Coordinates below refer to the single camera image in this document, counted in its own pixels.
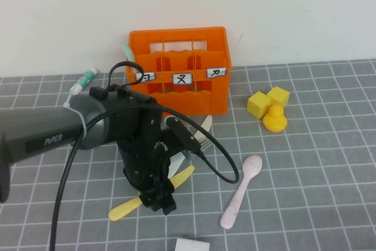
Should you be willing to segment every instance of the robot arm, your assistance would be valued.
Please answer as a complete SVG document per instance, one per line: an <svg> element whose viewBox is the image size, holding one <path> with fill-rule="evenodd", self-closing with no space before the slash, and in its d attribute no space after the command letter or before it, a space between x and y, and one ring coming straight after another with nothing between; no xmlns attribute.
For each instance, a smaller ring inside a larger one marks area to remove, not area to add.
<svg viewBox="0 0 376 251"><path fill-rule="evenodd" d="M70 106L88 123L125 106L157 105L155 99L141 93L119 86L112 90L91 88L90 95L73 96ZM182 140L190 142L191 135L175 121L162 131L161 120L162 111L157 109L130 109L109 115L87 132L80 149L116 142L125 165L123 172L140 191L144 205L153 210L162 208L168 214L176 208L174 187L167 178L170 157L187 148L189 144ZM82 128L79 115L66 108L0 111L0 201L6 201L9 195L10 165L73 142Z"/></svg>

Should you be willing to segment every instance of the black cable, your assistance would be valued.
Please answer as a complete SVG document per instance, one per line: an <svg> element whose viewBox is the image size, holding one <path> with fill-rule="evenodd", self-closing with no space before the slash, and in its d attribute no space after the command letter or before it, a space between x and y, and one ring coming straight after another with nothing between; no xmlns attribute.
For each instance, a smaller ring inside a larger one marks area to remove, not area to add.
<svg viewBox="0 0 376 251"><path fill-rule="evenodd" d="M124 67L124 66L129 66L129 67L133 67L135 68L137 71L140 71L141 73L141 77L136 80L135 82L131 82L131 83L126 83L124 85L122 85L123 88L125 88L126 86L129 86L129 85L137 85L138 83L141 83L142 79L143 79L143 74L144 74L144 70L142 68L142 66L140 66L139 64L137 63L134 63L134 62L131 62L131 61L123 61L123 62L119 62L117 63L114 67L111 68L109 74L108 74L108 85L107 85L107 89L110 87L110 83L111 83L111 75L113 73L113 71L115 71L115 69L117 69L118 67Z"/></svg>
<svg viewBox="0 0 376 251"><path fill-rule="evenodd" d="M222 152L222 154L224 155L224 157L229 161L231 167L234 170L235 179L234 180L228 179L225 176L223 176L220 172L218 172L213 167L213 165L206 159L206 157L204 156L204 154L202 152L200 152L199 156L209 166L209 168L218 177L220 177L221 179L223 179L225 182L228 182L228 183L237 183L239 181L239 171L236 168L234 160L231 158L231 156L225 150L225 148L217 141L217 139L215 139L211 134L209 134L199 124L197 124L195 121L191 120L187 116L185 116L185 115L183 115L183 114L181 114L181 113L179 113L179 112L177 112L177 111L175 111L173 109L169 109L169 108L160 106L158 104L135 104L135 105L128 105L128 106L120 107L120 108L117 108L117 109L114 109L114 110L111 110L111 111L107 111L107 112L105 112L105 113L103 113L103 114L95 117L90 122L88 122L86 124L87 131L89 131L96 123L98 123L102 119L105 119L108 116L113 115L115 113L118 113L120 111L131 110L131 109L147 109L147 108L149 108L149 109L157 109L157 110L161 110L161 111L167 112L169 114L172 114L172 115L174 115L174 116L182 119L183 121L189 123L195 129L197 129L198 131L200 131L201 133L203 133L204 136L206 136L211 142L213 142L213 144ZM74 157L76 155L78 147L80 146L82 138L83 138L83 132L80 134L80 136L76 140L76 142L75 142L75 144L74 144L74 146L73 146L73 148L72 148L72 150L71 150L71 152L69 154L69 157L68 157L68 160L66 162L66 165L65 165L65 168L64 168L64 172L63 172L63 175L62 175L62 178L61 178L61 181L60 181L59 189L58 189L58 192L57 192L57 195L56 195L55 206L53 208L53 215L52 215L51 239L50 239L50 249L49 249L50 251L55 251L56 230L57 230L57 225L58 225L59 209L60 209L60 204L61 204L61 200L62 200L62 196L63 196L63 191L64 191L66 180L68 178L69 171L70 171L72 163L73 163L73 159L74 159Z"/></svg>

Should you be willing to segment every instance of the gray grid mat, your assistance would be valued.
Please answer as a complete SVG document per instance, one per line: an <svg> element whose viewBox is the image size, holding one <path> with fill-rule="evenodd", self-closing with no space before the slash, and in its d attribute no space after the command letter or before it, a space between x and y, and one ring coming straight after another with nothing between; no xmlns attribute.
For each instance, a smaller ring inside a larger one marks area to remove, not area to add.
<svg viewBox="0 0 376 251"><path fill-rule="evenodd" d="M114 75L112 82L126 80L122 73ZM0 108L56 107L79 77L3 78ZM90 84L105 83L99 74ZM291 92L288 127L278 134L245 109L251 93L272 86ZM223 230L219 220L237 186L218 179L198 159L191 180L174 194L177 210L169 216L141 207L109 222L109 209L137 192L122 174L116 146L106 145L75 159L58 250L174 250L177 237L210 242L210 250L376 249L376 59L236 67L230 94L229 112L213 117L212 133L238 168L250 154L264 160L232 229ZM68 152L59 148L12 168L11 195L0 205L0 251L48 249ZM231 175L217 150L206 154Z"/></svg>

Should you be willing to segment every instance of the white wall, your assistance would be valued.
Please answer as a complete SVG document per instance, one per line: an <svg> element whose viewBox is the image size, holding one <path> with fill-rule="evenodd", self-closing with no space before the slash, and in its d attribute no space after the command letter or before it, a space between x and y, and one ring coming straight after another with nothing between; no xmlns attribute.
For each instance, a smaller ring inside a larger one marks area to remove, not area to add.
<svg viewBox="0 0 376 251"><path fill-rule="evenodd" d="M132 30L215 25L227 28L233 65L376 57L375 3L0 0L0 76L108 71Z"/></svg>

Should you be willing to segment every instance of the label on crate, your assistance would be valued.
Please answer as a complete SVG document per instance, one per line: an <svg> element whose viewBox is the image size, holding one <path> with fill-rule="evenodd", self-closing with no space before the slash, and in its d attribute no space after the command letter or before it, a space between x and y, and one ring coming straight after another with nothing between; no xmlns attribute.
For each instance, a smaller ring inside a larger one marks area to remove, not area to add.
<svg viewBox="0 0 376 251"><path fill-rule="evenodd" d="M227 68L209 68L206 69L206 77L208 79L215 78L217 76L225 76L227 73Z"/></svg>
<svg viewBox="0 0 376 251"><path fill-rule="evenodd" d="M191 85L193 82L191 73L174 73L172 75L172 82L174 85Z"/></svg>
<svg viewBox="0 0 376 251"><path fill-rule="evenodd" d="M142 76L141 73L136 73L136 81L138 79L140 79L141 76ZM145 73L143 73L143 78L142 78L141 82L150 82L150 81L153 81L155 79L156 79L156 77L155 77L155 73L154 72L145 72Z"/></svg>

